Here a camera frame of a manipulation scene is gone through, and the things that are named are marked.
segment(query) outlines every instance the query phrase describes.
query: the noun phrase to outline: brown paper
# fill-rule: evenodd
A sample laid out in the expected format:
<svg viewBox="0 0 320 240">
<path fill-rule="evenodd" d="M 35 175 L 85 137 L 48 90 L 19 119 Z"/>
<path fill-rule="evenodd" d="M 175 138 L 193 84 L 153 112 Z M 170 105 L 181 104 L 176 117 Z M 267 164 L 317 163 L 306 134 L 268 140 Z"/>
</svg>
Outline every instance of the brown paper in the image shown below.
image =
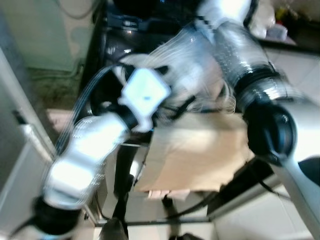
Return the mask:
<svg viewBox="0 0 320 240">
<path fill-rule="evenodd" d="M 186 113 L 155 129 L 136 191 L 218 191 L 249 160 L 247 126 L 238 114 Z"/>
</svg>

